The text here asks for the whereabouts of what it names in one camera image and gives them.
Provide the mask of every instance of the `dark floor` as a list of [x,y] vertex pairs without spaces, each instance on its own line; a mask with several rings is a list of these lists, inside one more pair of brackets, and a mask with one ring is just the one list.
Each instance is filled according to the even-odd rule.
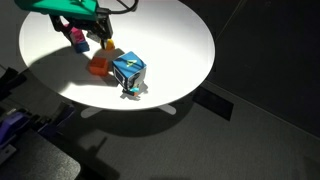
[[319,17],[319,1],[248,0],[208,80],[320,137]]
[[[24,74],[28,81],[3,106],[50,115],[69,102]],[[320,179],[319,139],[211,83],[202,86],[234,104],[230,121],[192,94],[173,103],[174,116],[152,109],[82,119],[85,106],[76,105],[65,139],[55,143],[111,180]]]

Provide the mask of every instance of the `black cable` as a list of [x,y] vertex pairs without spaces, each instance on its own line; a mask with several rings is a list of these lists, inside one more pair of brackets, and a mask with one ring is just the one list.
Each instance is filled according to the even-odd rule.
[[125,8],[129,9],[129,6],[127,6],[124,2],[122,2],[121,0],[117,0],[117,1],[118,1],[118,3],[120,3]]
[[134,4],[130,8],[127,8],[126,10],[122,10],[122,11],[109,10],[109,14],[124,14],[124,13],[130,12],[130,11],[134,11],[137,8],[138,2],[139,2],[139,0],[134,0]]

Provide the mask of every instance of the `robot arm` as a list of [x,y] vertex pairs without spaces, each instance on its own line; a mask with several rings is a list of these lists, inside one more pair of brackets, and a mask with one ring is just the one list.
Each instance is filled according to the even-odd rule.
[[[15,3],[22,10],[49,14],[54,29],[62,32],[71,44],[70,32],[75,27],[88,31],[94,39],[100,40],[101,48],[106,49],[107,40],[113,34],[109,15],[134,11],[138,1],[135,0],[131,7],[122,11],[101,8],[97,0],[15,0]],[[69,21],[67,27],[63,25],[61,16]]]

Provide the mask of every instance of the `purple object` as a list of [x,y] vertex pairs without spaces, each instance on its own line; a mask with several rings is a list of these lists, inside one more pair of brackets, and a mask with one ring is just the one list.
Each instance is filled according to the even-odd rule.
[[0,146],[6,145],[15,136],[15,133],[27,125],[28,122],[29,117],[24,113],[15,112],[9,115],[0,127]]
[[62,103],[61,106],[64,107],[62,108],[62,111],[59,112],[59,115],[53,119],[51,124],[45,124],[42,128],[40,128],[38,130],[39,134],[47,138],[53,137],[57,133],[59,127],[63,127],[66,121],[75,112],[75,107],[73,105]]

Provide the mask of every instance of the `blue cube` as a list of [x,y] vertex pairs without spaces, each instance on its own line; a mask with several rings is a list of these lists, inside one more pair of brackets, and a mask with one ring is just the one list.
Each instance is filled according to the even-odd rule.
[[147,65],[132,51],[121,55],[112,64],[114,77],[124,90],[138,92],[145,78]]
[[89,44],[85,40],[75,44],[74,49],[76,50],[76,53],[90,51]]

